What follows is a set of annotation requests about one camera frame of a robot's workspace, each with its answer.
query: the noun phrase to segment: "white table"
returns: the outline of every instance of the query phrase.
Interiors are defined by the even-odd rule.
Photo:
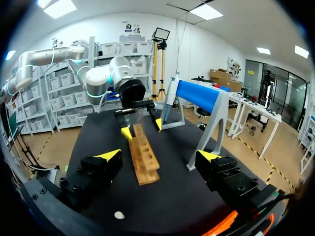
[[[275,127],[272,130],[271,135],[270,135],[264,149],[262,150],[262,152],[260,154],[259,159],[262,158],[262,156],[264,155],[265,151],[267,150],[269,144],[271,143],[271,141],[272,141],[272,139],[273,139],[273,137],[277,131],[279,123],[282,122],[281,115],[276,114],[275,112],[274,112],[275,115],[272,115],[268,111],[266,111],[266,108],[264,106],[262,106],[261,104],[254,105],[251,102],[246,102],[244,98],[237,98],[237,97],[230,95],[230,100],[237,103],[236,113],[235,113],[231,128],[230,128],[229,133],[228,133],[228,136],[229,137],[232,136],[232,139],[237,137],[244,130],[248,114],[245,118],[243,126],[241,126],[241,120],[242,120],[242,117],[243,117],[243,114],[244,114],[246,107],[249,107],[252,111],[255,111],[255,112],[267,117],[268,119],[272,120],[275,123]]]

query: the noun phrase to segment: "ceiling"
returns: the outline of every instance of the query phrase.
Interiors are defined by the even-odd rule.
[[[266,57],[292,66],[304,74],[311,71],[311,59],[294,53],[294,45],[307,49],[290,19],[271,0],[213,0],[208,4],[224,16],[209,21],[187,13],[201,0],[72,0],[78,10],[52,19],[34,4],[16,30],[20,40],[13,40],[10,50],[16,54],[4,64],[9,69],[18,56],[40,37],[65,25],[109,13],[141,12],[186,19],[219,36],[245,55]],[[268,48],[271,55],[260,54],[256,47]]]

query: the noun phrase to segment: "wooden block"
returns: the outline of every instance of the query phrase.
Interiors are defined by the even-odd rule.
[[[133,125],[134,133],[138,140],[139,150],[142,156],[142,161],[147,171],[153,171],[159,169],[159,163],[153,150],[149,144],[147,136],[143,132],[141,124]]]
[[[153,183],[153,182],[158,181],[159,175],[157,171],[156,170],[147,171],[143,164],[137,137],[133,138],[132,141],[129,141],[129,147],[130,147],[134,170],[135,170],[139,185]]]

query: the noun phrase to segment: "yellow marker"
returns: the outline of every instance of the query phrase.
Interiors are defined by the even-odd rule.
[[[129,141],[132,141],[132,135],[130,133],[129,127],[121,128],[120,131]]]
[[[160,132],[162,130],[162,118],[156,119],[156,123]]]
[[[101,154],[101,155],[98,155],[98,156],[95,156],[95,157],[101,157],[101,158],[106,159],[107,161],[109,161],[119,151],[121,152],[120,149],[117,149],[115,151],[110,151],[110,152],[107,152],[107,153],[104,153],[104,154]]]
[[[215,155],[215,154],[212,154],[212,153],[208,153],[206,151],[198,150],[198,152],[200,152],[200,154],[203,155],[208,161],[216,159],[217,157],[221,158],[221,156],[218,156],[218,155]]]

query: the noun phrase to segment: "black table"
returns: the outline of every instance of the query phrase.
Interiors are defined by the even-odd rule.
[[[169,120],[179,120],[172,111]],[[211,192],[197,170],[186,168],[201,138],[202,131],[186,120],[186,125],[157,133],[150,117],[144,117],[145,132],[160,164],[160,180],[139,186],[128,141],[120,133],[113,111],[89,114],[73,148],[67,176],[76,171],[87,155],[122,150],[124,166],[113,184],[99,194],[81,214],[104,227],[146,233],[173,233],[189,230],[204,233],[223,220],[231,210],[217,192]],[[211,139],[205,151],[211,151]],[[221,155],[230,155],[222,148]],[[244,164],[238,166],[250,177],[255,176]],[[259,179],[262,187],[265,183]],[[125,219],[114,217],[121,211]]]

